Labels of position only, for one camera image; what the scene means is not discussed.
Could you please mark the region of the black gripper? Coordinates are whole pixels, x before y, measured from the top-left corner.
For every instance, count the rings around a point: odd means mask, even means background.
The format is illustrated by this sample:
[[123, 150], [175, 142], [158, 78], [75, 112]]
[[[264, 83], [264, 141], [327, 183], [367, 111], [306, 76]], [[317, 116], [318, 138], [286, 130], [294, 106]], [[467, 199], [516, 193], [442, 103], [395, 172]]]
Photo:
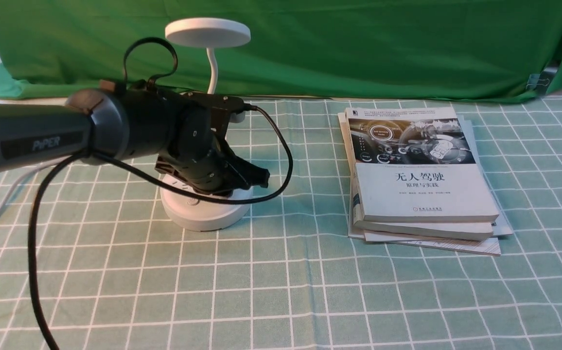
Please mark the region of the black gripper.
[[221, 147], [207, 108], [188, 106], [178, 114], [169, 144], [159, 153], [155, 170], [172, 175], [195, 193], [228, 195], [236, 189], [268, 188], [270, 172]]

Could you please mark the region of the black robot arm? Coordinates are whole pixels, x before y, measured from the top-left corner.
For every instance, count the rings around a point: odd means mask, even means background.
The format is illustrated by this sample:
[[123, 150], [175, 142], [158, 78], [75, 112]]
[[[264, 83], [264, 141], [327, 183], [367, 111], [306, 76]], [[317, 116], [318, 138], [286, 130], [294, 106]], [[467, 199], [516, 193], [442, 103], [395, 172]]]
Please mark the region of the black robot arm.
[[99, 155], [158, 155], [196, 193], [267, 188], [268, 170], [235, 155], [212, 126], [215, 113], [248, 109], [237, 97], [111, 81], [74, 93], [64, 105], [0, 104], [0, 172], [74, 154], [92, 165], [103, 163]]

